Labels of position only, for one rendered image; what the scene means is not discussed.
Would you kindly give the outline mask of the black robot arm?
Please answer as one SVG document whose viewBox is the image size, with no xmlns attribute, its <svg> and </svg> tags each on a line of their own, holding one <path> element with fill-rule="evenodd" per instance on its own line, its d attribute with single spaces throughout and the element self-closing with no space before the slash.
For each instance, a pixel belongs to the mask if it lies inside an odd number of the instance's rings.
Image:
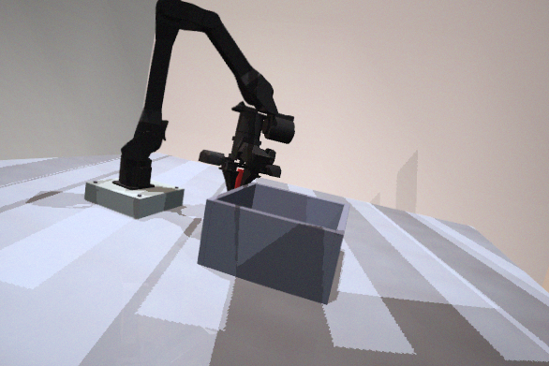
<svg viewBox="0 0 549 366">
<path fill-rule="evenodd" d="M 134 138 L 121 148 L 119 181 L 112 181 L 129 190 L 155 187 L 150 183 L 152 160 L 166 140 L 167 120 L 162 120 L 162 105 L 170 68 L 171 50 L 180 30 L 203 32 L 208 36 L 230 71 L 238 89 L 249 105 L 240 101 L 231 110 L 240 112 L 236 131 L 289 144 L 295 134 L 294 116 L 278 113 L 272 85 L 251 66 L 216 12 L 181 0 L 158 0 L 156 3 L 156 44 L 153 52 L 146 99 Z M 261 114 L 265 113 L 267 115 Z M 263 121 L 264 120 L 264 121 Z M 247 142 L 242 137 L 233 157 L 242 158 L 250 168 L 264 170 L 272 165 L 276 152 Z"/>
</svg>

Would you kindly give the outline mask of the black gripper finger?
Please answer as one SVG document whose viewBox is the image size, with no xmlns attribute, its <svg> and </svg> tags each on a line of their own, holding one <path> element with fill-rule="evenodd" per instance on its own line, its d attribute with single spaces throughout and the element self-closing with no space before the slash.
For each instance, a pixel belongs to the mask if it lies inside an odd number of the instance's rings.
<svg viewBox="0 0 549 366">
<path fill-rule="evenodd" d="M 261 177 L 261 176 L 259 176 L 259 175 L 255 175 L 255 174 L 250 174 L 250 173 L 244 172 L 244 173 L 243 173 L 243 177 L 242 177 L 240 186 L 249 184 L 249 183 L 251 183 L 252 181 L 254 181 L 256 178 L 260 178 L 260 177 Z"/>
<path fill-rule="evenodd" d="M 225 180 L 225 184 L 226 184 L 226 188 L 227 188 L 227 192 L 234 189 L 235 188 L 236 178 L 239 174 L 239 171 L 220 168 L 220 167 L 218 167 L 218 169 L 222 170 L 224 180 Z"/>
</svg>

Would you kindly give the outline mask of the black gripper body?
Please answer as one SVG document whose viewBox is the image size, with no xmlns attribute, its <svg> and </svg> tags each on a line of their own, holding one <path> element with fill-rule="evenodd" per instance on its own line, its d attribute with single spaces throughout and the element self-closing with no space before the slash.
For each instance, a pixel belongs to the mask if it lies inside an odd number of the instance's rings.
<svg viewBox="0 0 549 366">
<path fill-rule="evenodd" d="M 209 150 L 202 150 L 200 152 L 199 161 L 203 163 L 211 164 L 211 165 L 221 166 L 221 168 L 225 168 L 225 169 L 236 171 L 237 168 L 243 168 L 244 172 L 246 173 L 255 174 L 255 175 L 259 175 L 259 173 L 261 173 L 261 174 L 266 174 L 269 176 L 280 178 L 281 176 L 280 166 L 266 165 L 264 170 L 261 170 L 260 168 L 250 168 L 245 164 L 245 162 L 241 157 L 240 158 L 233 157 L 234 150 L 237 144 L 239 143 L 240 139 L 242 139 L 242 137 L 247 137 L 248 138 L 247 142 L 253 143 L 253 144 L 255 143 L 255 140 L 260 140 L 259 136 L 245 133 L 245 132 L 235 131 L 235 136 L 232 136 L 233 144 L 232 144 L 231 153 L 229 154 L 228 157 L 225 157 L 225 155 L 222 153 L 217 153 Z M 234 160 L 237 161 L 237 159 L 240 160 L 239 163 L 234 162 Z"/>
</svg>

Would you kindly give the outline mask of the red peg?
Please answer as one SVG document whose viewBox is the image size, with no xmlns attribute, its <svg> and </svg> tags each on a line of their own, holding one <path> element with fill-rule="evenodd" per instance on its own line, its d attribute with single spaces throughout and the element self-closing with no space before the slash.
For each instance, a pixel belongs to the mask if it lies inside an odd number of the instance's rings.
<svg viewBox="0 0 549 366">
<path fill-rule="evenodd" d="M 239 168 L 238 168 L 237 171 L 239 171 L 239 174 L 238 174 L 238 176 L 237 176 L 237 178 L 236 178 L 235 188 L 240 187 L 241 180 L 242 180 L 243 173 L 244 173 L 244 170 L 243 170 L 243 169 L 239 169 Z M 234 189 L 235 189 L 235 188 L 234 188 Z"/>
</svg>

